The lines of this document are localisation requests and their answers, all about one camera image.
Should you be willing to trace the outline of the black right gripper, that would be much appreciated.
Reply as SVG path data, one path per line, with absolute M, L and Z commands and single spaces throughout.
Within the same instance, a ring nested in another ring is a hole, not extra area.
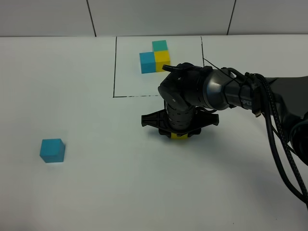
M 217 114 L 206 112 L 202 108 L 190 108 L 186 111 L 165 108 L 141 116 L 141 125 L 158 129 L 160 135 L 170 138 L 171 133 L 188 134 L 188 138 L 199 135 L 202 128 L 219 124 Z

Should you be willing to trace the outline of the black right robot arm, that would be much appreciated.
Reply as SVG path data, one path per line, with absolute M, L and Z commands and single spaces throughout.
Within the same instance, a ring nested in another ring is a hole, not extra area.
M 192 136 L 203 127 L 218 124 L 213 111 L 241 107 L 256 116 L 265 114 L 260 75 L 242 75 L 233 68 L 213 69 L 190 63 L 165 65 L 168 76 L 158 87 L 164 109 L 141 117 L 142 126 L 161 135 Z M 307 77 L 266 78 L 286 140 L 294 153 L 308 161 Z

